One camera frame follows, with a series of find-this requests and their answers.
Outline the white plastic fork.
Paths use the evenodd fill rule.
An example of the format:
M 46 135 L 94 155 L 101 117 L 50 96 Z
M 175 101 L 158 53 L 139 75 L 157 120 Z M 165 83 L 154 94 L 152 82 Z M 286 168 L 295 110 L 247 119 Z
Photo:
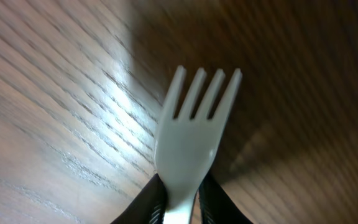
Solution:
M 155 133 L 154 161 L 168 195 L 164 223 L 189 223 L 198 187 L 209 171 L 242 79 L 235 69 L 213 117 L 213 103 L 224 80 L 216 71 L 198 109 L 195 103 L 206 78 L 200 68 L 182 106 L 178 100 L 186 70 L 179 66 L 168 89 Z

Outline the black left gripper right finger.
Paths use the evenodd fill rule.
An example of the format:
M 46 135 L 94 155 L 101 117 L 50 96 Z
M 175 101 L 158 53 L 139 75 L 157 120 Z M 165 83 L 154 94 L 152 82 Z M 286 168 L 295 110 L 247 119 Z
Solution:
M 252 224 L 210 173 L 198 192 L 202 224 Z

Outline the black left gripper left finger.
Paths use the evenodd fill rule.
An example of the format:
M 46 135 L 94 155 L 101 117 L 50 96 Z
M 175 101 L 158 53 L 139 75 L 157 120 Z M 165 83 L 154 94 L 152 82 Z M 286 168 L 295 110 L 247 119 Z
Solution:
M 166 188 L 155 174 L 111 224 L 162 224 L 167 199 Z

